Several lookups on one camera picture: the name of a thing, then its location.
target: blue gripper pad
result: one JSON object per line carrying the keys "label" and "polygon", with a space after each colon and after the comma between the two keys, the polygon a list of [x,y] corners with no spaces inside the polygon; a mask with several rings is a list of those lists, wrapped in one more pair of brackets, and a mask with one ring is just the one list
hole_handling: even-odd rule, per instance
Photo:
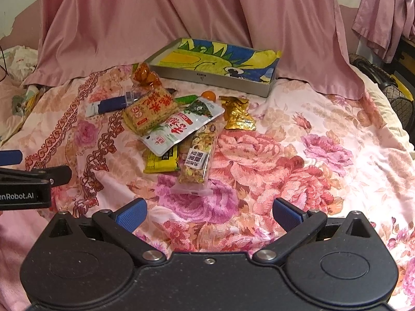
{"label": "blue gripper pad", "polygon": [[301,209],[282,199],[274,200],[272,205],[272,215],[274,220],[286,232],[289,232],[291,229],[304,222],[304,218],[307,216]]}
{"label": "blue gripper pad", "polygon": [[0,167],[18,165],[23,160],[23,154],[19,150],[0,151]]}
{"label": "blue gripper pad", "polygon": [[129,232],[133,232],[146,219],[146,200],[142,198],[134,200],[116,211],[115,214],[117,215],[115,222],[124,229],[127,229]]}

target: hanging pink cloth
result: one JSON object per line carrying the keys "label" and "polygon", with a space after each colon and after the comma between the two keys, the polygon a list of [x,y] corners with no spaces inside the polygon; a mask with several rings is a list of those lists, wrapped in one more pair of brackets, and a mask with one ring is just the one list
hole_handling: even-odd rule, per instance
{"label": "hanging pink cloth", "polygon": [[415,35],[414,0],[362,0],[352,29],[367,39],[370,47],[390,63],[401,36]]}
{"label": "hanging pink cloth", "polygon": [[359,99],[337,0],[41,0],[39,64],[26,84],[58,86],[141,61],[179,37],[282,50],[279,76]]}

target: black cable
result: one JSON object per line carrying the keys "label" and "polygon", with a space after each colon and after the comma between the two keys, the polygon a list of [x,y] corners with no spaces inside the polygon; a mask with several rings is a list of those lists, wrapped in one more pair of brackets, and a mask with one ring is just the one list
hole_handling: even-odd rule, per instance
{"label": "black cable", "polygon": [[3,69],[3,71],[6,73],[5,75],[4,75],[4,77],[0,80],[0,82],[2,82],[5,78],[6,78],[6,76],[9,74],[8,72],[7,72],[7,66],[6,66],[6,59],[4,58],[4,52],[3,52],[3,48],[1,47],[1,45],[0,45],[0,50],[1,50],[1,54],[3,55],[3,62],[4,62],[4,67],[2,67],[1,65],[0,65],[0,67]]}

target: screw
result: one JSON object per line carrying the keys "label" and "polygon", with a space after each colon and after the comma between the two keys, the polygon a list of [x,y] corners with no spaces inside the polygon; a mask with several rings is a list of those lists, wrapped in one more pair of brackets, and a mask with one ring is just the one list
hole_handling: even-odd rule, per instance
{"label": "screw", "polygon": [[148,250],[143,253],[143,258],[146,261],[159,261],[163,258],[163,253],[158,250]]}
{"label": "screw", "polygon": [[268,249],[259,250],[256,252],[256,255],[259,259],[262,259],[263,261],[272,261],[275,257],[277,257],[277,253],[275,251]]}
{"label": "screw", "polygon": [[209,257],[209,258],[205,258],[204,262],[205,262],[206,264],[211,265],[211,264],[215,264],[216,260],[215,260],[214,258],[210,258],[210,257]]}

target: gold foil wrapper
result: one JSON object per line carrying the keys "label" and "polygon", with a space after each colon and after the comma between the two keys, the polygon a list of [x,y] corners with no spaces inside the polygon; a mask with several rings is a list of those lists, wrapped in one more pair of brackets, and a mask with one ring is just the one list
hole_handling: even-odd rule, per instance
{"label": "gold foil wrapper", "polygon": [[257,129],[254,118],[248,113],[248,106],[250,105],[248,99],[229,96],[220,96],[219,99],[225,109],[223,114],[227,121],[225,129],[245,131],[255,131]]}

